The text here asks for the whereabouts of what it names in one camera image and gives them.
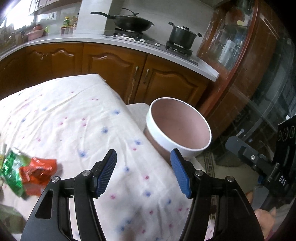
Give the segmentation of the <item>person's right hand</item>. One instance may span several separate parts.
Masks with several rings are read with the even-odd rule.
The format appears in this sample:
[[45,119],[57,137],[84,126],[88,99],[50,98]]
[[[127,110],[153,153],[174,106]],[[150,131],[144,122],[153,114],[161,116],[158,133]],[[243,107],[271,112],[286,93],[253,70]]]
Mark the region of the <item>person's right hand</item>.
[[267,240],[275,224],[276,208],[274,207],[271,211],[256,209],[254,213],[261,227],[264,240]]

